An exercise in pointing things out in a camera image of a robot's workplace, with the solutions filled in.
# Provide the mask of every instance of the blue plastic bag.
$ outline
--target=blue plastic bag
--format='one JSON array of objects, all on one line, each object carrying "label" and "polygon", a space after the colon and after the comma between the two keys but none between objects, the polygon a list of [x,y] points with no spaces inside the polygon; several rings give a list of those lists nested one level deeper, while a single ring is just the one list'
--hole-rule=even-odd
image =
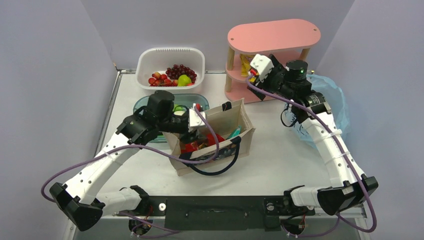
[{"label": "blue plastic bag", "polygon": [[[328,77],[315,74],[308,74],[307,77],[309,77],[309,81],[312,83],[312,89],[324,95],[330,105],[335,125],[342,132],[341,138],[345,140],[346,134],[351,131],[351,121],[349,118],[348,104],[346,103],[346,98],[342,89]],[[295,116],[291,111],[285,111],[284,115],[288,124],[295,120]],[[296,122],[291,129],[297,134],[300,140],[317,148],[312,137],[298,122]]]}]

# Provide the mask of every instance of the teal tray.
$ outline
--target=teal tray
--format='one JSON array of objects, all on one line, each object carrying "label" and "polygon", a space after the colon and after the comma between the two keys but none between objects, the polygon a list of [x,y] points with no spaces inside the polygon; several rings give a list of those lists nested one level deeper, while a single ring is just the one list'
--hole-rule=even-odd
[{"label": "teal tray", "polygon": [[[208,100],[206,100],[206,98],[204,96],[200,95],[200,94],[182,93],[182,94],[174,94],[174,96],[175,96],[174,104],[186,106],[187,108],[191,108],[193,106],[193,104],[196,103],[196,104],[200,104],[201,107],[203,108],[203,110],[209,109]],[[148,100],[149,100],[149,96],[145,96],[145,97],[141,98],[140,100],[138,100],[135,103],[132,111],[135,112],[140,107],[146,106]],[[151,143],[166,143],[167,140],[161,134],[161,135],[158,135],[157,138],[155,138],[154,140],[152,140],[150,142]]]}]

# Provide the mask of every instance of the metal frame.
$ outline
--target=metal frame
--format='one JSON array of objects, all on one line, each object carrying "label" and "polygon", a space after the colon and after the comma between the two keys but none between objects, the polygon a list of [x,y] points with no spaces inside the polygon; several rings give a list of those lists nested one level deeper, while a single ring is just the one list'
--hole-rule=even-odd
[{"label": "metal frame", "polygon": [[[121,84],[121,80],[122,80],[122,75],[123,74],[135,74],[135,69],[121,69],[117,71],[117,75],[116,75],[116,79],[115,79],[115,84],[113,87],[113,91],[110,97],[110,101],[109,101],[109,106],[108,106],[108,110],[106,113],[106,116],[104,118],[104,123],[102,126],[102,130],[101,130],[101,134],[99,136],[99,141],[98,141],[98,145],[96,148],[96,153],[99,152],[103,146],[104,140],[105,140],[105,135],[106,135],[106,131],[109,125],[109,121],[112,115],[112,111],[115,105],[115,100],[118,94],[118,90]],[[222,71],[206,71],[205,74],[222,74]],[[367,224],[365,221],[365,218],[367,218],[367,214],[366,211],[364,209],[363,205],[359,205],[357,207],[353,207],[350,209],[347,209],[345,211],[342,212],[341,214],[343,217],[345,218],[350,218],[350,219],[355,219],[355,223],[362,227],[362,228],[366,228]],[[109,219],[109,218],[120,218],[120,219],[127,219],[127,217],[122,217],[122,216],[117,216],[117,215],[111,215],[111,216],[105,216],[102,217],[104,219]],[[165,216],[152,216],[150,217],[153,220],[165,220],[166,217]],[[308,216],[308,218],[311,219],[330,219],[330,218],[336,218],[335,215],[330,216],[327,215],[321,208],[316,208],[315,209],[315,215],[312,216]],[[67,224],[66,224],[66,229],[63,235],[63,239],[64,240],[73,240],[74,239],[74,235],[76,232],[76,226],[72,223],[71,220],[68,219]],[[359,237],[361,240],[370,240],[370,234],[369,233],[365,233],[365,232],[359,232]]]}]

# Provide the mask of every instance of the cable tie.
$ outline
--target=cable tie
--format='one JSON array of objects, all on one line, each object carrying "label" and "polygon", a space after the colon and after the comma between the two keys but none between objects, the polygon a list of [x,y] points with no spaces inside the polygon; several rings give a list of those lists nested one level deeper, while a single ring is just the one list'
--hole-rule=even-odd
[{"label": "cable tie", "polygon": [[337,129],[337,130],[335,130],[335,131],[333,131],[333,132],[331,132],[331,133],[329,133],[329,134],[327,134],[325,136],[319,137],[318,139],[314,139],[313,142],[315,144],[317,144],[317,143],[320,143],[320,142],[322,142],[322,141],[324,141],[326,139],[329,139],[329,138],[331,138],[333,136],[341,135],[341,134],[342,134],[342,130],[341,129]]},{"label": "cable tie", "polygon": [[350,151],[345,151],[344,153],[342,153],[342,154],[340,154],[340,155],[338,155],[338,156],[333,157],[333,158],[331,159],[331,161],[333,161],[334,159],[341,158],[341,157],[343,157],[344,155],[348,155],[348,154],[351,154],[351,152],[350,152]]},{"label": "cable tie", "polygon": [[107,151],[105,151],[105,150],[101,150],[104,154],[106,154],[106,157],[109,157],[109,158],[113,158]]}]

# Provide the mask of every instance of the screw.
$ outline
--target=screw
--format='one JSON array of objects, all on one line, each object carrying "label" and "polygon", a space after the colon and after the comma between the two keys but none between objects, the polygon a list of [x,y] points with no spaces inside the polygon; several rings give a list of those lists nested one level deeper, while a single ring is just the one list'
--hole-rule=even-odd
[{"label": "screw", "polygon": [[273,205],[272,203],[268,203],[268,204],[266,205],[266,209],[267,209],[268,211],[273,211],[273,210],[274,210],[274,205]]},{"label": "screw", "polygon": [[165,205],[165,203],[159,204],[159,210],[161,210],[163,212],[163,211],[165,211],[165,209],[167,209],[167,206]]}]

